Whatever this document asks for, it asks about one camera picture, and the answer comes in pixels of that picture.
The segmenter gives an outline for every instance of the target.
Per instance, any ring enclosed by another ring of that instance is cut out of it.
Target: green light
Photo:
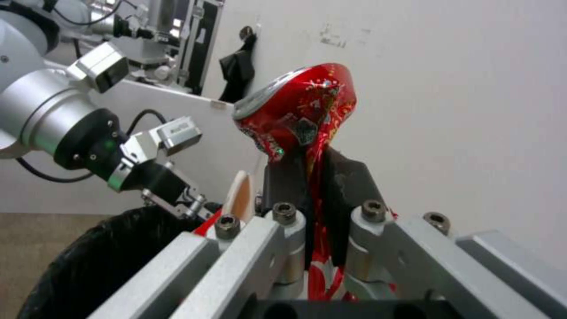
[[[104,142],[104,147],[108,150],[116,148],[116,142],[114,140],[107,140]]]

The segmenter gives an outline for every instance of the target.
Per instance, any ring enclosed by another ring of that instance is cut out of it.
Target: black garbage bag
[[[18,318],[87,317],[180,232],[193,228],[155,206],[102,221],[49,265]]]

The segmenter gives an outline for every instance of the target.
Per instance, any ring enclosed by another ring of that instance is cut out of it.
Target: hex socket bolt
[[[231,240],[240,233],[240,220],[234,215],[222,215],[214,223],[217,238]]]
[[[291,203],[276,203],[272,208],[273,218],[281,225],[290,225],[295,222],[295,205]]]
[[[443,235],[447,236],[449,234],[451,222],[447,216],[438,212],[429,212],[424,214],[424,219]]]
[[[386,220],[386,205],[374,199],[362,203],[362,218],[370,223],[381,223]]]

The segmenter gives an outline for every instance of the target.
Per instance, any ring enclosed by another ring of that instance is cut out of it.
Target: black cloth
[[[244,97],[246,86],[255,74],[252,50],[256,39],[255,34],[249,35],[238,51],[220,59],[222,75],[227,83],[219,100],[234,103]]]

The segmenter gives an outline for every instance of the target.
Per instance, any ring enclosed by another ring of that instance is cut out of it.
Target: black cable
[[[158,111],[156,110],[152,110],[150,108],[143,110],[142,112],[140,112],[138,115],[136,115],[136,117],[134,118],[134,120],[132,120],[132,124],[130,124],[130,127],[128,128],[128,130],[126,131],[126,135],[130,135],[132,134],[132,132],[134,131],[134,128],[136,127],[136,125],[138,125],[138,122],[142,119],[142,117],[146,114],[153,114],[155,115],[158,120],[160,122],[162,122],[162,124],[167,123],[166,118]]]
[[[136,125],[138,124],[140,119],[146,114],[155,115],[159,119],[159,121],[162,122],[162,124],[167,123],[166,118],[160,112],[158,112],[156,110],[152,110],[152,109],[146,109],[146,110],[143,110],[142,112],[140,112],[138,115],[136,115],[136,117],[132,121],[132,124],[130,124],[128,131],[126,132],[127,135],[132,134],[132,132],[134,131],[134,128],[136,128]],[[79,177],[75,177],[75,178],[59,178],[59,177],[53,177],[53,176],[50,176],[50,175],[47,175],[47,174],[44,174],[44,173],[38,171],[30,163],[28,163],[26,160],[24,160],[23,157],[16,158],[16,162],[18,162],[18,164],[20,164],[22,167],[24,167],[27,171],[29,171],[33,175],[35,175],[39,178],[45,179],[46,181],[55,182],[55,183],[80,182],[80,181],[83,181],[83,180],[94,175],[94,173],[88,173],[88,174],[85,174],[83,176],[79,176]]]
[[[131,3],[130,1],[124,0],[124,2],[126,2],[126,3],[129,4],[132,8],[134,8],[134,9],[136,9],[136,10],[138,9],[138,6],[135,5],[135,4],[133,4],[133,3]]]
[[[80,59],[83,54],[81,54],[81,48],[79,47],[79,40],[73,38],[73,46],[75,47],[75,55],[77,56],[77,59]]]
[[[59,12],[59,10],[57,10],[57,8],[53,8],[53,11],[55,11],[56,14],[58,14],[61,19],[71,23],[71,24],[75,24],[76,26],[91,26],[95,23],[99,23],[102,20],[108,18],[109,16],[113,15],[114,13],[116,13],[116,11],[118,10],[118,8],[120,7],[120,5],[122,4],[122,1],[124,0],[118,0],[118,2],[116,3],[116,5],[114,6],[114,9],[112,9],[112,11],[110,11],[107,15],[103,16],[102,18],[99,18],[97,20],[94,21],[90,21],[90,22],[76,22],[73,20],[70,20],[69,18],[67,18],[66,16],[62,15],[61,12]]]
[[[37,169],[35,169],[35,167],[31,166],[28,162],[26,162],[24,160],[23,157],[18,157],[16,158],[16,162],[18,162],[18,164],[22,165],[27,171],[29,171],[30,173],[32,173],[33,175],[42,178],[42,179],[46,179],[50,182],[55,182],[55,183],[75,183],[75,182],[80,182],[83,181],[91,176],[93,176],[93,173],[88,173],[86,175],[83,176],[79,176],[79,177],[75,177],[75,178],[59,178],[59,177],[53,177],[53,176],[49,176],[47,174],[44,174],[40,171],[38,171]]]

